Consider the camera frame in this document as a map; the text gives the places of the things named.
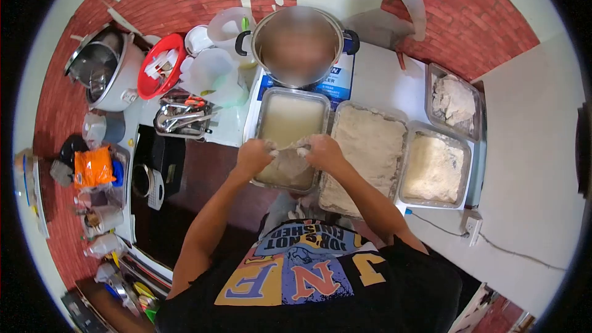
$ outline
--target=liquid batter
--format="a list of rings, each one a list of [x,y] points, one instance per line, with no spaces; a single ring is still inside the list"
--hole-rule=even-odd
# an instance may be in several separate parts
[[[269,99],[267,111],[261,121],[259,137],[276,143],[277,149],[283,150],[304,137],[321,133],[324,109],[325,105],[320,101],[275,94]],[[303,165],[304,159],[295,151],[294,148],[294,154],[286,152],[281,160],[274,159],[255,179],[262,183],[308,189],[315,174],[313,167],[301,170],[301,174],[296,176],[291,174],[293,170],[281,169],[286,165]]]

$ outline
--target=plastic pitcher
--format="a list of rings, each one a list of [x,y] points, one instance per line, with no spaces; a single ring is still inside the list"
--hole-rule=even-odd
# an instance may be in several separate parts
[[[111,252],[121,251],[122,246],[119,244],[119,239],[113,233],[101,235],[88,248],[84,250],[84,255],[87,257],[102,258]]]
[[[217,48],[226,50],[230,56],[240,63],[240,68],[250,68],[256,65],[255,58],[252,55],[240,56],[234,50],[236,37],[243,32],[243,18],[247,18],[249,25],[245,30],[253,31],[255,29],[255,19],[251,8],[233,7],[220,11],[208,25],[207,35]],[[245,37],[243,49],[248,53],[251,51],[252,35]]]
[[[123,211],[116,206],[108,204],[107,206],[98,206],[92,208],[99,218],[99,225],[97,230],[100,233],[108,232],[109,230],[123,224]]]
[[[188,77],[179,86],[220,107],[242,106],[249,91],[239,85],[238,66],[224,49],[204,49],[188,66]]]
[[[119,143],[125,135],[125,121],[87,113],[82,125],[82,138],[91,145],[101,145],[103,140]]]

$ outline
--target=electrical outlet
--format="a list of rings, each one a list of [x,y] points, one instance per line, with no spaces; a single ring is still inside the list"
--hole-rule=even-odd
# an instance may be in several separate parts
[[[464,238],[469,243],[469,247],[474,246],[477,244],[477,239],[479,238],[479,232],[481,231],[481,226],[483,224],[483,218],[477,211],[473,210],[465,210],[463,214],[464,224],[465,224],[465,231],[469,233],[468,238]]]

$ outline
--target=bowl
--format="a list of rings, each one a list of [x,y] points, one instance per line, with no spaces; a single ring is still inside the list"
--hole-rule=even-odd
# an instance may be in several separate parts
[[[213,46],[214,43],[208,37],[208,25],[193,27],[185,36],[185,50],[190,56],[197,56],[202,50]]]

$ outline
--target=person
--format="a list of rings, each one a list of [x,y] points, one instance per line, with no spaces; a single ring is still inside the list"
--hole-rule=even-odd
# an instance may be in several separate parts
[[[156,314],[157,332],[449,329],[461,290],[456,272],[429,255],[335,140],[314,135],[310,145],[306,160],[343,186],[386,246],[378,250],[335,221],[286,218],[246,255],[210,264],[235,196],[273,160],[264,141],[250,139],[189,227],[171,291]]]

